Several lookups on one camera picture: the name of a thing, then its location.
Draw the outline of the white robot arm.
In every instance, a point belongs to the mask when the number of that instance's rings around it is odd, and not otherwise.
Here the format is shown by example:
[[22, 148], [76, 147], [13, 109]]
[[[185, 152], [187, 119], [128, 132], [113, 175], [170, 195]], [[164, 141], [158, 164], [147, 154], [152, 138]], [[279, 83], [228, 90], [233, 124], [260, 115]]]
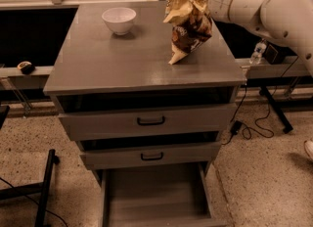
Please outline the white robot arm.
[[313, 0], [208, 0], [211, 16], [288, 47], [313, 75]]

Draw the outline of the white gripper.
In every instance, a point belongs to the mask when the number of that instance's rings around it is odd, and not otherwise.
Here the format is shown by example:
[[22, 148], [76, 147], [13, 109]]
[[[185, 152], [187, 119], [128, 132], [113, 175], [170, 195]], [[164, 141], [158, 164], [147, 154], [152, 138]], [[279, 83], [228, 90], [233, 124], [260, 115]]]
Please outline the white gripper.
[[211, 16], [218, 22], [243, 23], [244, 0], [208, 0]]

